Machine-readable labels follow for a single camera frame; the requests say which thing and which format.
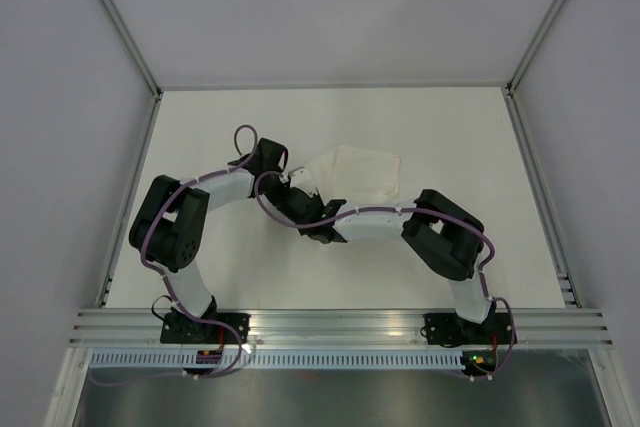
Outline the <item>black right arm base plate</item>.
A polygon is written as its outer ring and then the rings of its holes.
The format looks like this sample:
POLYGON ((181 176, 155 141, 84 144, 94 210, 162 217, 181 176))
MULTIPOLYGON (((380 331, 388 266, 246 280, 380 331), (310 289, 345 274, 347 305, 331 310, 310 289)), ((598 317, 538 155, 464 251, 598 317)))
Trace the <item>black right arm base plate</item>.
POLYGON ((427 313, 423 315, 421 336, 428 345, 454 348, 461 346, 508 345, 514 327, 507 313, 493 313, 477 324, 455 313, 427 313))

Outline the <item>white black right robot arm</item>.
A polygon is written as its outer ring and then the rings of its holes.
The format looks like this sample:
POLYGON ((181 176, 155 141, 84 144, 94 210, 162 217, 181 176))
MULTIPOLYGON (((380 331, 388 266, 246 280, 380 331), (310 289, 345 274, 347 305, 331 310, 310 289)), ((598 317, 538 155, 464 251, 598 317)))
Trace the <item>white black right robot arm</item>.
POLYGON ((401 240, 435 274, 445 278, 455 302, 455 314, 428 340, 445 347, 482 344, 495 335, 495 302, 490 299, 484 267, 495 246, 483 224, 441 193, 425 189, 412 202, 359 205, 345 199, 325 203, 319 194, 296 187, 269 187, 263 195, 295 228, 323 244, 359 240, 401 240))

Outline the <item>white cloth napkin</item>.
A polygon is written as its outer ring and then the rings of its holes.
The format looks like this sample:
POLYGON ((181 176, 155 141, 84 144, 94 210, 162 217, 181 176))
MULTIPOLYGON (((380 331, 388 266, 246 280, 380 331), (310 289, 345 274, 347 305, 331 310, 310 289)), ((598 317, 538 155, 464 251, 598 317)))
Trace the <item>white cloth napkin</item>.
POLYGON ((358 204, 387 204, 399 193, 401 157, 339 145, 303 165, 312 174, 325 204, 345 199, 358 204))

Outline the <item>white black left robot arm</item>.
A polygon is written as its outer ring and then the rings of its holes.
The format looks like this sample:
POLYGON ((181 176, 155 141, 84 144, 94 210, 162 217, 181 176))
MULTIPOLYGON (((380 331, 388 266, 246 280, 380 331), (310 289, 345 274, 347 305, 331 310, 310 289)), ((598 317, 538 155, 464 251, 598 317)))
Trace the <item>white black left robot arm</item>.
POLYGON ((225 168, 181 182, 156 177, 129 231, 129 244, 143 265, 158 273, 172 302, 165 314, 164 344, 238 343, 230 325, 218 318, 217 303, 196 263, 207 214, 253 196, 254 182, 267 171, 281 173, 288 162, 285 146, 256 141, 252 151, 225 168))

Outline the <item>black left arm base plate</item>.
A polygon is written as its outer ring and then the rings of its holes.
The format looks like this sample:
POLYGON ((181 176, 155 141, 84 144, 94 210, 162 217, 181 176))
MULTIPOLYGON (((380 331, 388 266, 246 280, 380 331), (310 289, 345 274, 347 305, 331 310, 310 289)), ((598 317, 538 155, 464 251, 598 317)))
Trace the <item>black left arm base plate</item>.
MULTIPOLYGON (((220 312, 216 320, 228 324, 238 332, 243 343, 247 340, 250 330, 250 315, 244 312, 220 312)), ((167 313, 163 319, 160 335, 161 344, 224 344, 237 345, 236 337, 226 328, 219 325, 203 324, 188 319, 181 313, 167 313)))

